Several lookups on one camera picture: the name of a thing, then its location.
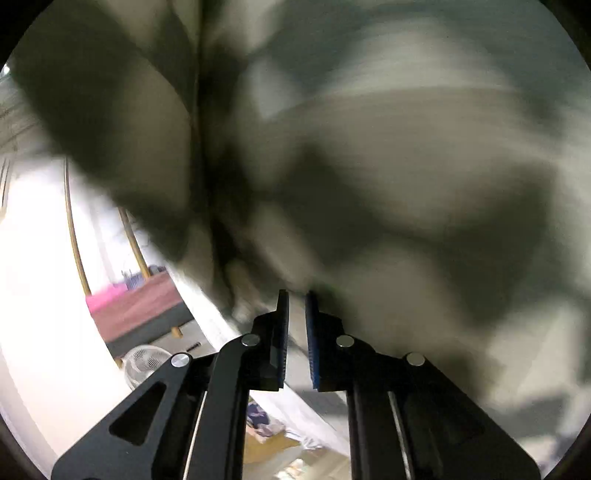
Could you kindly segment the grey white checkered cardigan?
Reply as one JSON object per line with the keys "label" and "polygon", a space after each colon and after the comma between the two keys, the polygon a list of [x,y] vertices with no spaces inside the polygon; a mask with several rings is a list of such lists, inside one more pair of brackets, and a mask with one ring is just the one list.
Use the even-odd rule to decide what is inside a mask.
{"label": "grey white checkered cardigan", "polygon": [[281,288],[420,351],[539,462],[590,412],[590,67],[555,1],[54,1],[3,140],[232,327]]}

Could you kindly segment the wooden clothes rack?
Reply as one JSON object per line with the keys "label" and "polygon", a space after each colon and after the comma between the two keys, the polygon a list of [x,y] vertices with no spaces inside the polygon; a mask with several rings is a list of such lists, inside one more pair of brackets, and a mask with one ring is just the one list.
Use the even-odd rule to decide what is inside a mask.
{"label": "wooden clothes rack", "polygon": [[[68,234],[71,244],[71,249],[74,257],[74,262],[76,265],[76,270],[78,274],[79,281],[81,283],[81,287],[83,293],[86,297],[89,297],[92,294],[87,275],[83,266],[82,258],[80,255],[79,244],[76,237],[76,230],[74,225],[74,218],[73,218],[73,211],[72,211],[72,203],[71,203],[71,191],[70,191],[70,175],[69,175],[69,162],[68,159],[63,161],[63,188],[64,188],[64,202],[65,202],[65,210],[66,210],[66,218],[67,218],[67,225],[68,225]],[[125,233],[125,237],[129,243],[129,246],[132,250],[133,256],[135,261],[139,267],[140,273],[143,279],[149,279],[152,274],[151,271],[145,261],[145,258],[140,250],[139,244],[137,242],[135,233],[133,231],[131,221],[129,218],[128,213],[125,209],[118,207],[117,212],[119,215],[119,219],[121,221],[123,231]]]}

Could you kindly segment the white floor fan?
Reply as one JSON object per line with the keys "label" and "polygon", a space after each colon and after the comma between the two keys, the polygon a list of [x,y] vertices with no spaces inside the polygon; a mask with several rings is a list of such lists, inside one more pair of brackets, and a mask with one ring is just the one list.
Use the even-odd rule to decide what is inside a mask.
{"label": "white floor fan", "polygon": [[127,385],[134,390],[165,364],[171,354],[158,346],[139,345],[129,350],[122,360]]}

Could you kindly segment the pink towel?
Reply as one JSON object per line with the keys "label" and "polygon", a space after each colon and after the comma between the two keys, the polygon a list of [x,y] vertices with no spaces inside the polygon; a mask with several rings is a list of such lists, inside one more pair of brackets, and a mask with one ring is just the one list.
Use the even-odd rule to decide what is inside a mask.
{"label": "pink towel", "polygon": [[149,344],[193,319],[167,271],[159,272],[137,288],[113,285],[86,303],[96,328],[113,358]]}

